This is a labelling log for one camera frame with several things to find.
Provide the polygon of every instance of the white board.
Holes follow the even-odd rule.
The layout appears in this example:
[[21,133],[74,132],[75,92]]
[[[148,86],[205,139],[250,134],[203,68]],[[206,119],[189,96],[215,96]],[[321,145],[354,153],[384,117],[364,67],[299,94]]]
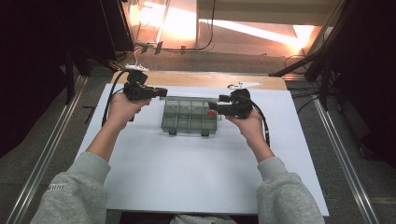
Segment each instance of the white board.
[[[168,95],[217,98],[230,90],[165,87]],[[102,94],[79,152],[99,132],[111,85]],[[250,91],[266,117],[271,148],[297,173],[328,216],[326,203],[289,91]],[[109,164],[107,208],[169,213],[257,214],[262,182],[256,159],[230,121],[215,135],[171,136],[161,129],[164,101],[153,99],[120,133]]]

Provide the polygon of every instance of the metal rail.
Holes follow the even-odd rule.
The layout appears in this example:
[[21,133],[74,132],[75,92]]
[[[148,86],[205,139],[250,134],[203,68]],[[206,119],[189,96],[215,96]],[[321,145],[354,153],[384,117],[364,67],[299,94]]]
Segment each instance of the metal rail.
[[59,140],[61,139],[64,128],[66,127],[68,121],[70,120],[71,115],[76,107],[76,104],[79,100],[79,97],[82,94],[82,90],[87,83],[88,77],[78,77],[76,83],[76,95],[73,100],[64,107],[58,121],[55,124],[55,127],[49,137],[47,144],[44,146],[44,149],[35,164],[35,168],[30,174],[28,180],[22,187],[20,195],[18,196],[18,200],[16,201],[8,219],[7,224],[21,223],[23,217],[29,207],[30,202],[33,200],[35,196],[35,192],[40,184],[40,181],[47,170],[48,165],[50,164],[50,160],[55,151],[55,148],[58,146]]
[[336,131],[334,124],[332,123],[330,113],[324,110],[319,100],[315,100],[315,106],[318,110],[326,132],[329,135],[330,141],[332,142],[332,147],[335,151],[338,161],[340,162],[344,175],[346,176],[346,181],[352,190],[356,203],[361,210],[361,214],[365,223],[380,223],[378,217],[376,216],[375,210],[372,207],[370,198],[368,197],[364,186],[362,185],[355,168],[353,167],[353,164],[347,155],[344,144],[342,143],[341,138]]

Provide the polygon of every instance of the gray sleeve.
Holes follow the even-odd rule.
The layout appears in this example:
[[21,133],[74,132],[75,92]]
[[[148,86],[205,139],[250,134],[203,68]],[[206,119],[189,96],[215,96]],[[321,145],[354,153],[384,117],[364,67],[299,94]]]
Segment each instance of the gray sleeve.
[[105,223],[109,170],[102,158],[82,152],[66,172],[52,179],[32,223]]
[[324,223],[318,206],[297,174],[277,157],[259,163],[262,184],[257,189],[260,223]]

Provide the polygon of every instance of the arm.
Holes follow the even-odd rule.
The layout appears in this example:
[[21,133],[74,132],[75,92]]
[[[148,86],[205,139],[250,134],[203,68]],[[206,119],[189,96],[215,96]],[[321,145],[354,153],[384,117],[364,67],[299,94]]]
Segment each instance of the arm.
[[324,223],[318,206],[297,174],[289,173],[263,137],[262,117],[252,110],[247,119],[227,117],[247,139],[256,156],[262,184],[257,189],[260,223]]
[[148,103],[130,102],[123,93],[113,96],[107,122],[72,166],[52,179],[32,223],[106,222],[108,161],[120,131]]

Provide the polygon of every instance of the person's left hand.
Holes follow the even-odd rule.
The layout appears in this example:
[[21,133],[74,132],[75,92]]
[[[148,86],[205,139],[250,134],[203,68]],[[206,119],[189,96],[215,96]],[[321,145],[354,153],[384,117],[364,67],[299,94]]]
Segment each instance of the person's left hand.
[[115,125],[122,130],[125,128],[126,123],[140,112],[143,106],[149,105],[150,101],[151,99],[132,102],[128,100],[124,93],[118,92],[111,98],[106,123]]

